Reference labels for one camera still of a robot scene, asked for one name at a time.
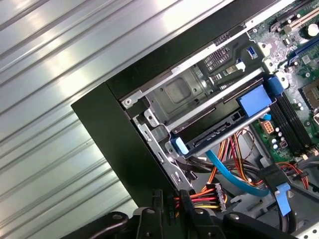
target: metal frame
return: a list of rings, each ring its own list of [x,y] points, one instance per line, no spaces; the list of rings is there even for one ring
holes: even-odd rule
[[[246,27],[253,27],[254,24],[262,22],[291,2],[293,0],[236,0],[112,77],[106,84],[98,86],[72,105],[138,206],[149,205],[148,198],[151,197],[153,188],[162,188],[167,194],[176,194],[177,190],[154,153],[141,138],[136,126],[127,117],[120,99],[161,72],[165,72],[168,64],[174,65],[187,59],[198,49],[205,48],[210,42],[244,22]],[[229,16],[227,21],[224,21],[225,15]],[[184,44],[183,51],[179,47],[181,44]]]

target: ram slot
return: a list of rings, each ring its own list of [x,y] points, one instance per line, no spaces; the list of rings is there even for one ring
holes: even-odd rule
[[[278,98],[279,107],[282,109],[283,113],[286,116],[286,119],[292,126],[295,131],[295,134],[300,139],[303,147],[307,148],[312,145],[311,139],[305,130],[303,124],[298,118],[298,115],[294,111],[293,107],[291,106],[287,96],[283,93],[283,96]]]
[[[289,149],[296,155],[300,154],[303,149],[303,146],[300,144],[299,140],[297,139],[294,131],[288,124],[285,116],[283,115],[281,109],[279,108],[277,103],[274,103],[270,106],[271,114],[273,120],[283,133],[285,137]]]

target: expansion slot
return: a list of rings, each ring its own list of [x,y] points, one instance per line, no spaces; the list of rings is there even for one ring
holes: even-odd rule
[[[316,8],[315,10],[309,12],[307,15],[301,17],[300,19],[292,22],[288,26],[285,26],[284,27],[285,33],[289,33],[291,31],[296,30],[298,27],[302,26],[307,21],[311,20],[312,18],[314,18],[315,16],[318,16],[318,15],[319,15],[319,7]]]
[[[288,65],[291,66],[292,63],[300,56],[302,53],[306,52],[311,47],[315,46],[319,42],[319,35],[305,43],[302,47],[294,51],[288,58]]]
[[[300,9],[306,7],[308,4],[310,4],[311,2],[313,2],[314,0],[304,0],[302,1],[300,4],[298,4],[297,6],[295,6],[293,9],[290,9],[289,11],[285,12],[284,14],[282,14],[281,16],[279,16],[276,20],[277,22],[274,23],[271,27],[270,27],[270,31],[275,31],[277,30],[280,25],[286,21],[287,19],[290,19],[294,14],[296,14]]]

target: yellow wire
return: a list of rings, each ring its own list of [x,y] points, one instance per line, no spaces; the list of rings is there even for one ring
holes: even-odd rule
[[[222,142],[220,143],[219,151],[218,151],[218,154],[217,154],[217,157],[218,157],[219,159],[221,158],[222,153],[224,152],[226,142],[227,142],[227,140],[224,140],[224,141],[222,141]],[[213,169],[213,171],[212,171],[212,173],[211,173],[211,175],[210,175],[210,177],[209,177],[210,183],[211,183],[210,178],[211,178],[212,175],[214,174],[214,171],[216,171],[216,168]],[[206,191],[206,190],[207,190],[207,188],[206,188],[206,186],[204,186],[201,191],[204,192],[204,191]]]
[[[210,209],[217,209],[217,208],[219,208],[219,206],[206,206],[206,205],[204,205],[204,206],[197,206],[196,208],[210,208]]]
[[[239,160],[239,168],[240,168],[240,173],[242,175],[242,178],[248,183],[250,184],[251,186],[254,186],[253,183],[249,182],[248,178],[246,177],[246,174],[244,173],[244,169],[242,167],[242,163],[241,163],[241,159],[242,159],[242,155],[241,155],[241,151],[240,151],[240,148],[239,148],[239,142],[238,142],[238,138],[235,136],[235,146],[236,146],[236,149],[238,150],[238,154],[239,154],[239,157],[238,157],[238,160]]]

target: corrugated metal surface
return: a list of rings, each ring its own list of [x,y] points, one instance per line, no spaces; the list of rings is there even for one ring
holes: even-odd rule
[[[0,1],[1,238],[55,239],[132,213],[70,104],[229,2]]]

